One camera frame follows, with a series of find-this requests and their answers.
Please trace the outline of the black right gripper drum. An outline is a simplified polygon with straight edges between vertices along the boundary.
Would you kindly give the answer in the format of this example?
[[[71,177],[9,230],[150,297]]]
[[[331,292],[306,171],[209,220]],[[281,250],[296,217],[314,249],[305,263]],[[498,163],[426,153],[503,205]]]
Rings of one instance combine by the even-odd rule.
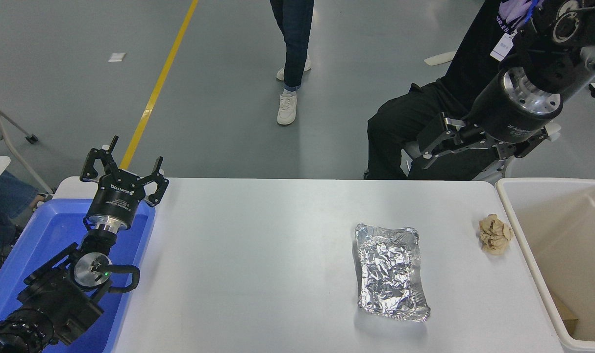
[[[493,139],[520,143],[558,115],[558,95],[535,86],[525,73],[499,73],[467,115]]]

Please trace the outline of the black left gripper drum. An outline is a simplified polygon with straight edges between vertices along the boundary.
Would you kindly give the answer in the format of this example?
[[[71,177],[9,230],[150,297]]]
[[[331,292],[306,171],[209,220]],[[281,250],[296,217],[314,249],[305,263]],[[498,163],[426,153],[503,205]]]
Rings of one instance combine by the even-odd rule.
[[[116,219],[120,228],[132,226],[140,201],[145,198],[141,177],[122,170],[120,174],[105,174],[98,181],[98,190],[85,219],[97,224],[107,218]]]

